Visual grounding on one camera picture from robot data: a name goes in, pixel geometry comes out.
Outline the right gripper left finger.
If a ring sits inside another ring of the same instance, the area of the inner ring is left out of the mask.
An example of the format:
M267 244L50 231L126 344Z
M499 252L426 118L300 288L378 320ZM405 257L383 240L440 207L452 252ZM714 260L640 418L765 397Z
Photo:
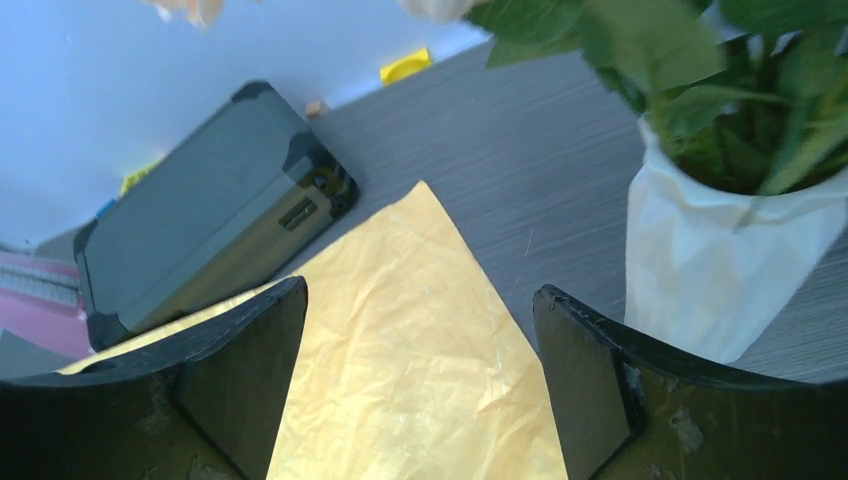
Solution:
M74 374L1 384L5 479L263 479L304 330L285 279Z

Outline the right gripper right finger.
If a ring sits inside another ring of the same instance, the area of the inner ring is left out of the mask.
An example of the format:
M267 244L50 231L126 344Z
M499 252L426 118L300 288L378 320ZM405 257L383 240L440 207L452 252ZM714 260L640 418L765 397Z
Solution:
M553 285L533 316L571 479L843 479L847 384L718 364Z

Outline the orange flower bouquet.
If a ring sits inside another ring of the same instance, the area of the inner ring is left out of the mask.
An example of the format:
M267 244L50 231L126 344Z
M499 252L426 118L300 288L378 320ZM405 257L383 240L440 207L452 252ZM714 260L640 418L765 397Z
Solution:
M430 186L299 267L272 479L562 479L545 377Z

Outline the large peach rose stem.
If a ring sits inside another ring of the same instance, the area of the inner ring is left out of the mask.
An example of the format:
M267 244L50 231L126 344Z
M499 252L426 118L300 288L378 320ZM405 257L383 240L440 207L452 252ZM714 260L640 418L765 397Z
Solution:
M488 67L578 51L624 94L689 87L726 68L696 1L403 1L433 22L464 20L491 35Z

